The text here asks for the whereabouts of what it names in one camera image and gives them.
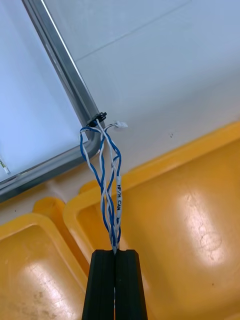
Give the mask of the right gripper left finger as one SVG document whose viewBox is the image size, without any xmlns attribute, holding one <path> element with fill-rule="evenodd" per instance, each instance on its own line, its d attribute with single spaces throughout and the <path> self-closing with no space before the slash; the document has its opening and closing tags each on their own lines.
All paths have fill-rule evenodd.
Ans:
<svg viewBox="0 0 240 320">
<path fill-rule="evenodd" d="M 91 256 L 83 320 L 114 319 L 115 256 L 112 250 L 95 250 Z"/>
</svg>

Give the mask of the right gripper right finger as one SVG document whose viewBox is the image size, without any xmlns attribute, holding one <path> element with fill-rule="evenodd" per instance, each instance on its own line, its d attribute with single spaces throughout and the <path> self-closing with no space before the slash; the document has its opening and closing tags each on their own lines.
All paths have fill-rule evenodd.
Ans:
<svg viewBox="0 0 240 320">
<path fill-rule="evenodd" d="M 135 250 L 117 251 L 115 276 L 115 318 L 147 320 L 140 259 Z"/>
</svg>

